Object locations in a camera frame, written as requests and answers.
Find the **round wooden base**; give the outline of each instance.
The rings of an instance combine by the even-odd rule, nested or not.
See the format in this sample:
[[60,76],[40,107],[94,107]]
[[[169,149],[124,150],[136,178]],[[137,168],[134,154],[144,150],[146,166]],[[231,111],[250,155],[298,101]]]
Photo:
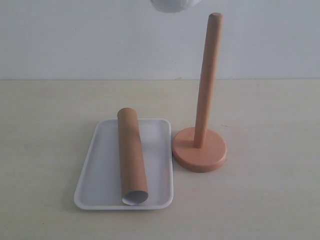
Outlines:
[[194,147],[195,128],[180,131],[172,142],[175,160],[184,168],[197,173],[206,173],[219,168],[226,160],[227,145],[223,138],[207,129],[202,148]]

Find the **paper towel roll core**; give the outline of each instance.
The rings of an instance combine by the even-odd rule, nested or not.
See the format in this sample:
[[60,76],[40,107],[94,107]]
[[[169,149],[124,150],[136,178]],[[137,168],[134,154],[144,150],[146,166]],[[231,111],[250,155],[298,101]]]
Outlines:
[[134,109],[123,108],[117,118],[122,202],[137,205],[148,198],[138,116]]

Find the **wooden dowel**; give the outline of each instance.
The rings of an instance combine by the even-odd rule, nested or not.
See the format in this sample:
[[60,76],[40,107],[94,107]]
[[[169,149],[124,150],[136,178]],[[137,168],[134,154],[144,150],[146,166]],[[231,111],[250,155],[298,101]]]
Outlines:
[[214,83],[216,80],[222,25],[223,15],[221,13],[210,14],[206,29],[198,103],[196,108],[194,130],[195,148],[201,148],[206,139]]

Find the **table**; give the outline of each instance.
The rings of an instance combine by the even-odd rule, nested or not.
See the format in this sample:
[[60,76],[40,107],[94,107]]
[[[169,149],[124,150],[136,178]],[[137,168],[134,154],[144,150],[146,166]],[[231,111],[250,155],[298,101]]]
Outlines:
[[225,164],[173,163],[172,204],[83,211],[73,202],[96,124],[132,107],[195,124],[197,80],[0,81],[0,240],[318,240],[320,79],[218,80],[209,127]]

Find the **white tray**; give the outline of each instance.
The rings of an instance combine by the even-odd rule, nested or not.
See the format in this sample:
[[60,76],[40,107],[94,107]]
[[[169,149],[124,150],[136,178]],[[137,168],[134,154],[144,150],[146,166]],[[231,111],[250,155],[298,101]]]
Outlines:
[[84,210],[154,210],[167,207],[174,197],[171,125],[165,119],[139,121],[148,199],[125,205],[121,197],[118,120],[95,128],[74,193],[74,203]]

